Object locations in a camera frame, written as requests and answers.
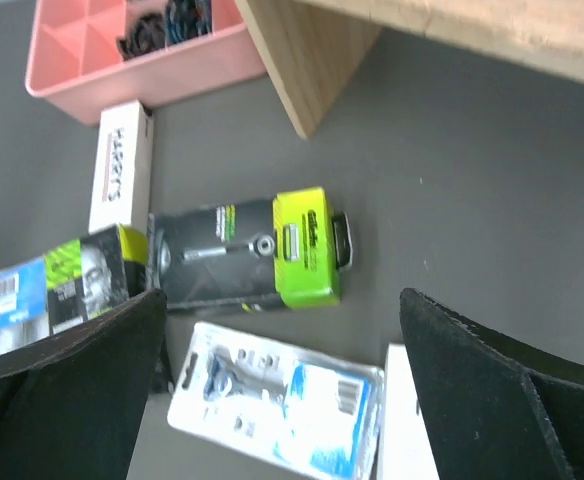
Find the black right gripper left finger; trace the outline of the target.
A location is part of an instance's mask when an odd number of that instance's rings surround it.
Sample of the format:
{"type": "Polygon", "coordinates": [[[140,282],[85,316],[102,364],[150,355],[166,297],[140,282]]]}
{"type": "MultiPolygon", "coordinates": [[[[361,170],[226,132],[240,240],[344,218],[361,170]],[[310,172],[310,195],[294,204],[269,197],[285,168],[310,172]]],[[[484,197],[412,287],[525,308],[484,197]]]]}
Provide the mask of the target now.
{"type": "Polygon", "coordinates": [[[124,479],[159,359],[166,296],[0,355],[0,479],[124,479]]]}

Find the blue white razor blister pack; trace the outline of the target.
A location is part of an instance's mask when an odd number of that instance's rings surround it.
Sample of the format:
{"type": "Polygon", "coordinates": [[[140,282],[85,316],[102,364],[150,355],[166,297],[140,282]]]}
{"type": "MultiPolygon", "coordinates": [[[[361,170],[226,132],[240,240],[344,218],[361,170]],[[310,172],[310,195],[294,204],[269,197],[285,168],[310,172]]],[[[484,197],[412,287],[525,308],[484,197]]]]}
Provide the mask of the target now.
{"type": "Polygon", "coordinates": [[[367,479],[384,372],[217,324],[195,324],[168,424],[314,479],[367,479]]]}

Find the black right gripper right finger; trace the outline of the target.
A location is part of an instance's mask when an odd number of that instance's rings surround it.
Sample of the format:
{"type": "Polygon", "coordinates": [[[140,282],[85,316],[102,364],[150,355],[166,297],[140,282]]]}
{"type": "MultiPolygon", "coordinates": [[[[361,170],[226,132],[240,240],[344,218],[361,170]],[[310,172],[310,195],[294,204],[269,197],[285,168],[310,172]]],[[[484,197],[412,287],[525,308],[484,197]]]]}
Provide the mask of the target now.
{"type": "Polygon", "coordinates": [[[584,479],[584,365],[400,294],[400,324],[442,479],[584,479]]]}

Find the white razor box dark end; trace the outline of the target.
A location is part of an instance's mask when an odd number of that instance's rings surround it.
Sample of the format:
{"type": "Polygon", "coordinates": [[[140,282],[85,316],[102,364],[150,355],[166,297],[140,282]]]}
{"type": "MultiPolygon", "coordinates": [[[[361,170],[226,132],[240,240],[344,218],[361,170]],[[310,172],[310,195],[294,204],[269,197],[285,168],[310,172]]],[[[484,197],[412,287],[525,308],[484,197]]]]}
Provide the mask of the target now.
{"type": "Polygon", "coordinates": [[[384,394],[376,478],[438,479],[407,350],[403,344],[388,346],[384,394]]]}

